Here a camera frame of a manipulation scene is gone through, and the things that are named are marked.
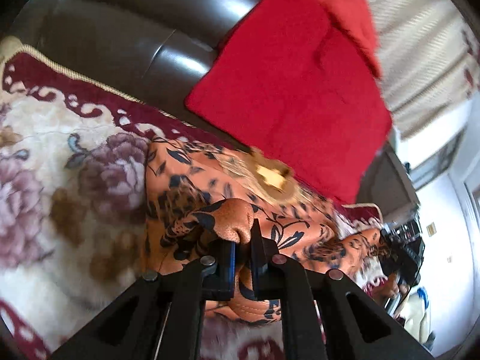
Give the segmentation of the orange black floral blouse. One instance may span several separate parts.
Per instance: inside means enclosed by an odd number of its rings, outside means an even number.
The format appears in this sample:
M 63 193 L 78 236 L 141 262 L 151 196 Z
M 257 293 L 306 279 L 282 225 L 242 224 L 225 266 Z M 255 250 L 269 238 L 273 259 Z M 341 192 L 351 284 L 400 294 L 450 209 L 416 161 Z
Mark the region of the orange black floral blouse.
M 304 268 L 338 269 L 364 287 L 368 269 L 389 254 L 377 220 L 355 226 L 331 200 L 297 187 L 280 202 L 260 184 L 250 157 L 202 142 L 155 138 L 145 166 L 144 269 L 168 275 L 208 252 L 218 239 L 247 251 L 251 227 Z

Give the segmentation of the floral plush sofa blanket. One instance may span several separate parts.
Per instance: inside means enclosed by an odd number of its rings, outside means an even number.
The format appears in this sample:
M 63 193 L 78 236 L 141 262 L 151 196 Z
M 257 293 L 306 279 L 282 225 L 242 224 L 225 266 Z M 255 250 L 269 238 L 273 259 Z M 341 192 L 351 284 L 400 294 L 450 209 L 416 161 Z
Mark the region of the floral plush sofa blanket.
M 15 37 L 1 41 L 1 325 L 27 359 L 49 358 L 147 270 L 146 163 L 157 137 L 231 150 Z M 243 153 L 274 199 L 304 188 L 283 163 Z M 382 226 L 375 205 L 338 206 L 355 226 Z

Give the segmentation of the large red cushion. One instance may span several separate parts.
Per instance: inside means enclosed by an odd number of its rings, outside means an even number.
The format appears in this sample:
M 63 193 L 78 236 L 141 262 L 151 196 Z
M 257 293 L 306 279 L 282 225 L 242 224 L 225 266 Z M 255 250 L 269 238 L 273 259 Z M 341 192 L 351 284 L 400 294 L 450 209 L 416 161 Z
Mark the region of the large red cushion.
M 392 126 L 377 80 L 318 0 L 260 0 L 185 105 L 350 204 Z

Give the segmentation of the beige dotted curtain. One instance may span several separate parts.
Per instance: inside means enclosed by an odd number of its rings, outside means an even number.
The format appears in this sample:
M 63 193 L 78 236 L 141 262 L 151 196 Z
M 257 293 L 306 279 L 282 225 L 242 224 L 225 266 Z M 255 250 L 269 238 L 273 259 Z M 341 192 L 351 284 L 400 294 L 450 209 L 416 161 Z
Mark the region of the beige dotted curtain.
M 380 86 L 402 139 L 479 91 L 479 42 L 451 0 L 368 0 Z

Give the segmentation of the small red satin pillow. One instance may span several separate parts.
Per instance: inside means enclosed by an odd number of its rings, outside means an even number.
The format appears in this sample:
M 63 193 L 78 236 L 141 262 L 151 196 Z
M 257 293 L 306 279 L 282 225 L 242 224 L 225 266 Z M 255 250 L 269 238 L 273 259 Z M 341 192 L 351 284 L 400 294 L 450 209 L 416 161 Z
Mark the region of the small red satin pillow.
M 355 44 L 370 72 L 376 79 L 382 77 L 377 57 L 380 47 L 374 18 L 367 0 L 318 0 L 331 20 Z

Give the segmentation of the dark brown leather sofa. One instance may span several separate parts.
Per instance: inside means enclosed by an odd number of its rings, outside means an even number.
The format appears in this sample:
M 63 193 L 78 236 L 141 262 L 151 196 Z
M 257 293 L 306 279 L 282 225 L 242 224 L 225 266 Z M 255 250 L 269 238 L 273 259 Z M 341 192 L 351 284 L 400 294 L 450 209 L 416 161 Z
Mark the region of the dark brown leather sofa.
M 240 147 L 187 111 L 184 97 L 239 22 L 236 2 L 259 0 L 28 0 L 10 33 L 57 63 Z

